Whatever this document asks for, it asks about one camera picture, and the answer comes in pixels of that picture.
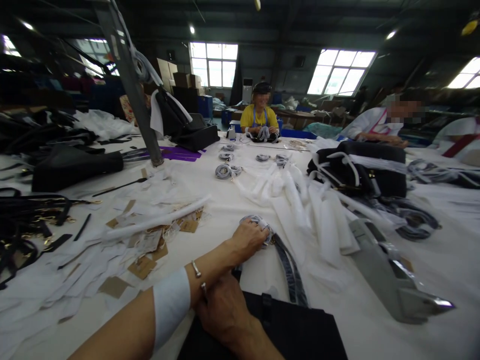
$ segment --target hand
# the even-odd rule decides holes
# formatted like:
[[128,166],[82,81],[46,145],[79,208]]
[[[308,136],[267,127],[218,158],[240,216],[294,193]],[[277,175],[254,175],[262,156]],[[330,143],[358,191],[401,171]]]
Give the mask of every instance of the hand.
[[268,229],[263,229],[252,219],[246,218],[238,225],[232,237],[226,241],[236,254],[238,265],[250,259],[269,235]]
[[221,277],[200,300],[195,312],[203,329],[224,346],[234,351],[253,332],[250,315],[239,282],[230,274]]

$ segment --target ceiling light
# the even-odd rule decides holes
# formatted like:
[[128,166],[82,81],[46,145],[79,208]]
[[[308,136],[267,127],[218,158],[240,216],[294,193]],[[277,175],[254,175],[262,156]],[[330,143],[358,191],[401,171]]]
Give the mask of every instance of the ceiling light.
[[30,25],[28,22],[25,22],[25,21],[22,21],[21,22],[23,24],[24,27],[26,27],[28,30],[32,30],[34,29],[34,27],[32,25]]

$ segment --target woman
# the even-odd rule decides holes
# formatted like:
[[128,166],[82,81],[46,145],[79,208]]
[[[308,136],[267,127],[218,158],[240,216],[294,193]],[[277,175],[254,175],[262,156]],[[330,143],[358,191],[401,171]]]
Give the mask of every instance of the woman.
[[142,292],[70,359],[150,359],[190,308],[203,328],[239,359],[283,359],[228,274],[260,250],[268,234],[247,218],[230,239]]
[[398,133],[404,126],[405,118],[418,117],[423,111],[425,99],[426,93],[423,90],[407,90],[397,95],[387,107],[374,107],[363,112],[342,130],[337,140],[349,138],[382,142],[404,149],[409,143],[403,141]]
[[[480,116],[464,117],[452,121],[436,135],[429,148],[437,149],[444,154],[453,145],[458,143],[465,135],[479,135],[480,134]],[[463,149],[454,156],[459,159],[466,155],[470,150],[480,149],[480,141],[473,140],[465,144]]]
[[275,112],[267,107],[272,87],[262,81],[255,85],[252,94],[252,104],[248,105],[241,115],[240,127],[242,133],[258,135],[262,127],[268,127],[270,134],[279,133],[279,123]]

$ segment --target white shirt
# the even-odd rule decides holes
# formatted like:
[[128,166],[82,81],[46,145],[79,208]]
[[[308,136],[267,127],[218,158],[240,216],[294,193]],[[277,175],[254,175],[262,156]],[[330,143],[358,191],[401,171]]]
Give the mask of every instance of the white shirt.
[[[451,136],[463,136],[470,134],[480,134],[480,124],[474,117],[464,117],[455,120],[441,129],[435,136],[430,148],[437,149],[441,154],[450,149],[455,143],[450,140]],[[463,158],[470,150],[480,149],[480,141],[474,140],[464,149],[462,149],[454,157],[456,159]]]
[[397,136],[400,129],[404,127],[403,122],[389,122],[387,121],[387,108],[374,107],[360,114],[355,120],[351,122],[339,136],[355,140],[360,133],[376,133],[383,135]]

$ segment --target forearm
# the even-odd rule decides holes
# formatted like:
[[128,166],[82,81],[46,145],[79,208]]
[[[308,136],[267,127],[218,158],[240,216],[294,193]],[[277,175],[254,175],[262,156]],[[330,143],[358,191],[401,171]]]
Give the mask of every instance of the forearm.
[[69,359],[150,359],[154,342],[154,295],[150,288],[121,309]]
[[273,345],[265,333],[260,321],[251,317],[251,327],[245,330],[234,344],[228,344],[229,349],[239,360],[280,360],[282,354]]
[[201,284],[205,283],[210,288],[217,280],[241,263],[232,240],[226,240],[212,251],[195,260],[196,267],[201,276],[196,277],[195,269],[191,263],[185,266],[190,284],[190,307],[193,308],[204,296]]

